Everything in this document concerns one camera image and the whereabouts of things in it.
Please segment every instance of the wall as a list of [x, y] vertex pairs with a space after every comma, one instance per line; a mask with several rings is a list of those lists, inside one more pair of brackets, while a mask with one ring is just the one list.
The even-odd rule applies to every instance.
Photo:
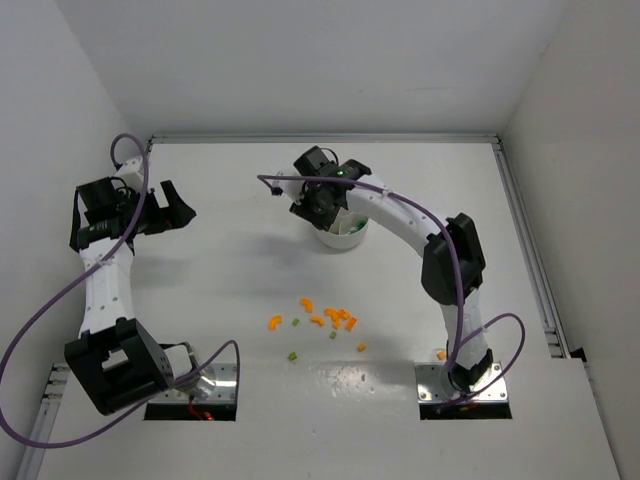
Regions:
[[574, 1], [504, 136], [624, 478], [640, 478], [640, 3]]
[[495, 133], [567, 4], [56, 1], [146, 133]]
[[[53, 0], [4, 0], [0, 14], [0, 351], [81, 271], [69, 249], [75, 185], [110, 171], [109, 142], [127, 124]], [[82, 289], [29, 333], [2, 382], [10, 423], [28, 433], [51, 362], [82, 319]], [[0, 478], [22, 448], [0, 433]]]

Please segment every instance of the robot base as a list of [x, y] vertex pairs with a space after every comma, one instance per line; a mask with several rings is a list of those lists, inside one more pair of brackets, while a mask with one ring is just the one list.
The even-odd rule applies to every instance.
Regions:
[[[208, 385], [208, 396], [197, 396], [193, 410], [200, 414], [209, 413], [215, 421], [236, 420], [236, 365], [215, 363], [207, 367], [207, 373], [215, 378]], [[178, 390], [169, 390], [147, 403], [145, 420], [200, 420], [189, 411], [189, 395]]]
[[[499, 363], [493, 363], [487, 373], [471, 391], [480, 390], [502, 371]], [[416, 365], [416, 384], [420, 420], [487, 420], [511, 419], [509, 395], [504, 379], [498, 380], [480, 395], [449, 407], [441, 407], [443, 402], [456, 397], [448, 374], [442, 364]]]

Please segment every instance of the table surface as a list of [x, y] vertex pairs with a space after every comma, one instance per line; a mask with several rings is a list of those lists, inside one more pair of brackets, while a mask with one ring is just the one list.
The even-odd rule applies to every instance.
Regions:
[[[189, 341], [205, 358], [238, 340], [237, 421], [143, 422], [140, 411], [85, 445], [48, 451], [38, 478], [618, 478], [582, 365], [549, 356], [491, 145], [322, 146], [436, 213], [475, 220], [487, 260], [483, 317], [512, 311], [527, 326], [507, 376], [513, 419], [419, 420], [413, 365], [433, 361], [446, 341], [420, 258], [375, 224], [354, 250], [330, 251], [255, 180], [310, 145], [155, 145], [151, 184], [173, 180], [198, 216], [136, 238], [134, 309], [159, 342]], [[303, 296], [316, 310], [350, 310], [356, 329], [329, 339], [298, 304]], [[274, 315], [285, 321], [270, 332]], [[508, 320], [488, 333], [496, 359], [510, 358], [518, 335]], [[228, 352], [221, 361], [232, 360]], [[72, 379], [51, 440], [107, 420]]]

